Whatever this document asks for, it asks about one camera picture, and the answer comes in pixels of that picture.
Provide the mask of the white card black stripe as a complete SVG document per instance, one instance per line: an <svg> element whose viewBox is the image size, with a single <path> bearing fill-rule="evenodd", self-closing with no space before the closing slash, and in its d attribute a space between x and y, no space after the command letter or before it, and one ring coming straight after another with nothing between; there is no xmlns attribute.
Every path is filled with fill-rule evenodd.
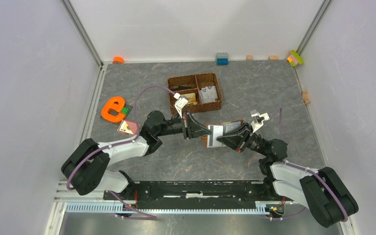
<svg viewBox="0 0 376 235"><path fill-rule="evenodd" d="M207 135L206 148L225 147L225 144L217 140L224 134L224 125L208 125L208 129L211 134Z"/></svg>

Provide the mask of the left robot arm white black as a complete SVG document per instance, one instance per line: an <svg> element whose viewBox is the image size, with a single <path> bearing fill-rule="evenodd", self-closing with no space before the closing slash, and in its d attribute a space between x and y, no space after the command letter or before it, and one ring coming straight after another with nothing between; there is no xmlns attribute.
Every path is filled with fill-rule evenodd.
<svg viewBox="0 0 376 235"><path fill-rule="evenodd" d="M140 131L127 139L114 142L95 142L92 138L82 141L61 167L67 179L67 189L86 195L93 190L110 190L121 199L134 194L134 186L124 173L110 170L118 162L144 157L154 153L162 145L160 136L183 134L184 139L202 137L211 131L199 123L189 111L181 116L165 119L162 112L148 114Z"/></svg>

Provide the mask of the brown leather card holder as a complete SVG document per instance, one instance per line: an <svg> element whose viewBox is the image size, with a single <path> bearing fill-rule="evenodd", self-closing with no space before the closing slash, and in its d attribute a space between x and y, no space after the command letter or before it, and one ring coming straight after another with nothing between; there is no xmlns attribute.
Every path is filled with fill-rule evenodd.
<svg viewBox="0 0 376 235"><path fill-rule="evenodd" d="M239 128L242 124L242 119L222 123L206 124L205 127L211 131L211 134L202 136L201 139L205 143L206 148L226 147L223 143L217 141L217 138Z"/></svg>

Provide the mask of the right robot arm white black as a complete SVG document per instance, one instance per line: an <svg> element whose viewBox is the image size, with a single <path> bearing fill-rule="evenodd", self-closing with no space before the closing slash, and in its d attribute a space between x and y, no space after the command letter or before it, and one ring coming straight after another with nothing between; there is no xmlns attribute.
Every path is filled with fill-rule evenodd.
<svg viewBox="0 0 376 235"><path fill-rule="evenodd" d="M291 163L286 160L286 142L266 140L254 133L248 123L217 137L216 141L236 152L250 149L263 155L259 167L265 175L264 196L270 200L279 196L292 199L307 208L325 228L346 222L359 211L357 201L333 168L314 169Z"/></svg>

